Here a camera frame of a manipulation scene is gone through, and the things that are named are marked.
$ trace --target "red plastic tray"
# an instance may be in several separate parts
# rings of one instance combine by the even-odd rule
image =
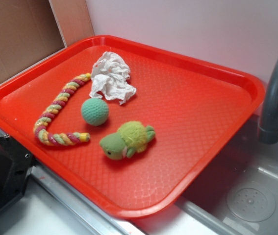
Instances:
[[[48,127],[52,133],[89,132],[91,140],[71,147],[42,145],[32,132],[46,107],[72,78],[91,72],[105,51],[119,54],[131,69],[137,93],[120,106],[107,101],[108,121],[84,122],[82,103],[91,81],[70,98]],[[35,157],[117,217],[138,218],[172,204],[250,117],[264,97],[249,74],[111,36],[82,40],[0,86],[0,128]],[[155,128],[147,150],[113,161],[99,141],[124,122]]]

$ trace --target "sink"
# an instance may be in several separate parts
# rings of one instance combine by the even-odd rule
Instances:
[[[278,234],[278,143],[257,140],[252,116],[183,197],[243,235]]]

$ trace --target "dog toy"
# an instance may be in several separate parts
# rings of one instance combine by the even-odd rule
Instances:
[[[110,134],[100,141],[105,155],[113,160],[131,158],[134,153],[146,150],[148,143],[155,137],[151,126],[145,127],[139,121],[123,124],[116,133]]]
[[[46,128],[48,124],[59,113],[62,107],[66,105],[66,102],[68,101],[70,96],[73,95],[79,87],[83,86],[90,79],[91,74],[89,73],[82,74],[72,79],[63,87],[60,94],[56,97],[52,104],[46,108],[43,114],[35,122],[33,132],[41,143],[50,146],[68,146],[89,141],[89,133],[74,132],[66,134],[52,134],[49,133]]]
[[[108,105],[99,98],[86,100],[81,107],[83,119],[90,125],[102,125],[108,119]]]

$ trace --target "green turtle toy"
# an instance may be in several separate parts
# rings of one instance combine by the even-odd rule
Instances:
[[[112,160],[131,158],[136,152],[146,150],[148,142],[155,137],[151,126],[145,127],[139,121],[129,121],[123,124],[116,133],[110,134],[100,141],[100,146],[107,157]]]

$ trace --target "cardboard box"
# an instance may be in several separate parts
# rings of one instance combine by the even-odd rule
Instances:
[[[63,47],[48,0],[0,0],[0,83]]]
[[[50,0],[50,4],[65,46],[94,36],[85,0]]]

